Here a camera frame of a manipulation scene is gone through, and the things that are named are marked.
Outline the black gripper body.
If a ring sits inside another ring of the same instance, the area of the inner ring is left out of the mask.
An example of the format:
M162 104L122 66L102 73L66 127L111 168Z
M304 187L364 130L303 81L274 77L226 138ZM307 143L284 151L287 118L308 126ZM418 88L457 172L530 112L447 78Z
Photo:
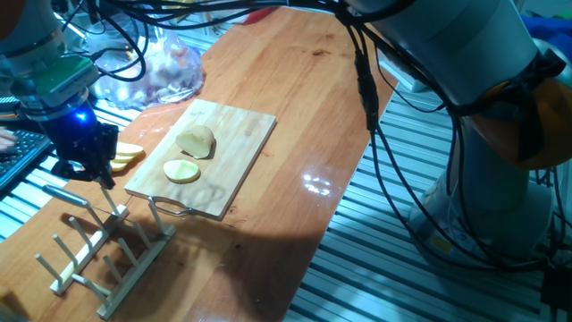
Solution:
M67 114L42 122L42 129L53 142L58 156L57 169L105 169L100 140L101 123L90 106L79 106Z

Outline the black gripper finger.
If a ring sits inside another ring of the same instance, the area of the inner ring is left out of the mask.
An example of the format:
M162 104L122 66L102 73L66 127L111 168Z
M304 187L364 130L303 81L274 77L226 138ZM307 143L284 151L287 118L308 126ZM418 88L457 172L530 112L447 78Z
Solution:
M111 161L115 158L119 128L109 123L97 125L94 143L96 147L98 179L105 189L112 189L115 181L112 177Z
M83 182L92 182L96 179L96 177L87 170L76 171L67 160L58 160L51 169L51 174L67 180Z

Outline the person's bare hand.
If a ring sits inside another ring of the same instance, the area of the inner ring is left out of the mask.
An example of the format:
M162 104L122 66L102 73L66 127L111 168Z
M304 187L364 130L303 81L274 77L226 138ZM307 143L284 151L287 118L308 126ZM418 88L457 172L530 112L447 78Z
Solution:
M5 152L12 148L17 142L17 137L4 126L0 128L0 151Z

